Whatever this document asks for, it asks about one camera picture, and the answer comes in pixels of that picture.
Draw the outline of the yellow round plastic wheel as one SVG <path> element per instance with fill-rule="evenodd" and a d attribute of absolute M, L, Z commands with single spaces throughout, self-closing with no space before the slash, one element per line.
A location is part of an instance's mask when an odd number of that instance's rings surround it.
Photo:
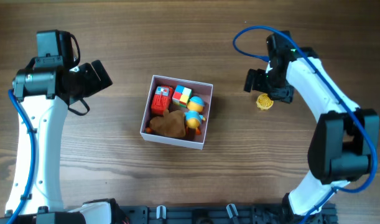
<path fill-rule="evenodd" d="M 274 101 L 268 97 L 267 93 L 259 95 L 256 100 L 256 105 L 260 110 L 269 110 L 273 104 Z"/>

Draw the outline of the yellow duck toy blue hat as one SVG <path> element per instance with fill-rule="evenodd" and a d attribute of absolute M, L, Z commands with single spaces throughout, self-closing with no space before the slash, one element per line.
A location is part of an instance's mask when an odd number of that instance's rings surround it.
<path fill-rule="evenodd" d="M 189 99 L 187 104 L 188 111 L 185 115 L 186 132 L 189 129 L 194 129 L 196 135 L 201 135 L 200 126 L 206 118 L 202 115 L 205 107 L 205 102 L 199 96 L 193 96 Z"/>

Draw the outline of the colourful two-by-two puzzle cube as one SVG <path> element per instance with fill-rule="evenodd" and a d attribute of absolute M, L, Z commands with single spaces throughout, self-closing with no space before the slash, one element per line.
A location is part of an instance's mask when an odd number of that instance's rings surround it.
<path fill-rule="evenodd" d="M 177 85 L 172 96 L 172 102 L 175 105 L 186 108 L 189 102 L 189 99 L 192 95 L 192 89 L 187 88 L 182 85 Z"/>

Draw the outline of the white cardboard box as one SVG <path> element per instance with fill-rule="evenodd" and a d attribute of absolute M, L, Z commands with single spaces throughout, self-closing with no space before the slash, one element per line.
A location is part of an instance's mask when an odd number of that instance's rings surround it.
<path fill-rule="evenodd" d="M 148 122 L 151 120 L 151 103 L 158 86 L 171 86 L 176 87 L 177 85 L 182 85 L 184 87 L 193 90 L 193 95 L 199 96 L 206 104 L 202 115 L 206 117 L 206 122 L 200 126 L 201 135 L 195 135 L 193 140 L 168 138 L 164 136 L 159 136 L 155 134 L 147 134 L 146 127 Z M 140 134 L 145 141 L 159 142 L 163 144 L 170 144 L 174 146 L 189 147 L 193 149 L 202 150 L 205 144 L 206 131 L 208 129 L 208 120 L 210 117 L 211 101 L 213 94 L 213 85 L 210 83 L 196 82 L 191 80 L 184 80 L 179 78 L 165 77 L 160 75 L 153 75 L 151 80 L 151 85 L 149 88 L 149 93 L 147 97 L 146 107 L 144 109 L 144 115 L 142 117 L 142 123 L 140 128 Z"/>

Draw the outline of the brown plush capybara with orange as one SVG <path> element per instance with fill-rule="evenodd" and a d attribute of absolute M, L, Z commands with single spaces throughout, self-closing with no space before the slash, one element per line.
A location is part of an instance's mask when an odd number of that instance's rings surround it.
<path fill-rule="evenodd" d="M 155 116 L 149 121 L 145 132 L 168 138 L 184 138 L 186 136 L 184 119 L 185 114 L 181 110 L 173 112 L 165 110 L 162 116 Z"/>

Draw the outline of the red toy truck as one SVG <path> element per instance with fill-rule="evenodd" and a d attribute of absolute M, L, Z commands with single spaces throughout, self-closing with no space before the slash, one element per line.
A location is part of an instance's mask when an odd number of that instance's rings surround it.
<path fill-rule="evenodd" d="M 170 106 L 173 93 L 173 88 L 170 86 L 158 86 L 152 99 L 152 114 L 162 116 L 164 114 L 164 111 L 167 110 Z"/>

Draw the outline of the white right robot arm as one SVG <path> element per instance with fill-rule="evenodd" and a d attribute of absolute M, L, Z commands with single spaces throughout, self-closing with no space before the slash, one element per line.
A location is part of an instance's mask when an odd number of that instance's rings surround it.
<path fill-rule="evenodd" d="M 309 171 L 283 201 L 289 214 L 307 217 L 318 213 L 337 191 L 355 194 L 371 184 L 378 168 L 379 116 L 350 100 L 314 50 L 298 47 L 289 32 L 274 31 L 266 44 L 268 66 L 250 69 L 244 90 L 284 103 L 291 103 L 297 91 L 316 119 L 307 154 Z"/>

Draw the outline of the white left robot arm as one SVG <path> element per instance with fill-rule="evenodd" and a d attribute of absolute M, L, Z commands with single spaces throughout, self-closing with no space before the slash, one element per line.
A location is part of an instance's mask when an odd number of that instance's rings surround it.
<path fill-rule="evenodd" d="M 36 35 L 37 56 L 20 69 L 8 91 L 19 115 L 19 142 L 12 190 L 0 223 L 124 223 L 114 199 L 65 209 L 60 190 L 63 125 L 72 104 L 109 87 L 99 60 L 80 62 L 75 36 L 62 30 Z"/>

